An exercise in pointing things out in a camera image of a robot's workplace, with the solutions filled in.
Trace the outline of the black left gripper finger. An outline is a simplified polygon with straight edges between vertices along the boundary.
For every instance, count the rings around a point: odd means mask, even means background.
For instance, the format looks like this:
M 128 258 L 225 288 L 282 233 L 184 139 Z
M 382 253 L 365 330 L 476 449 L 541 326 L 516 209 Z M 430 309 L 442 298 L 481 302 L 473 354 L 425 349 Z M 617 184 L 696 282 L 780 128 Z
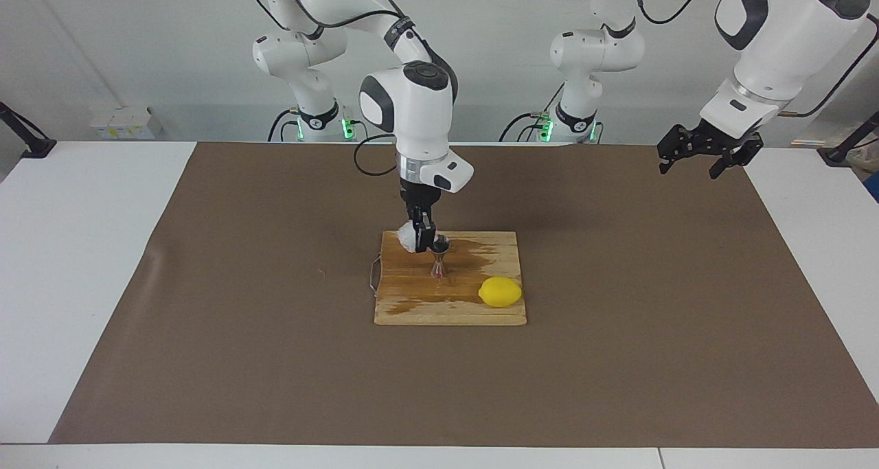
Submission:
M 715 150 L 719 159 L 709 169 L 709 177 L 716 180 L 729 168 L 747 166 L 753 157 L 765 146 L 761 135 L 750 135 L 741 140 L 727 141 L 716 144 Z
M 685 127 L 671 127 L 663 139 L 657 144 L 659 156 L 659 172 L 665 175 L 678 160 L 694 156 L 691 142 L 692 132 Z

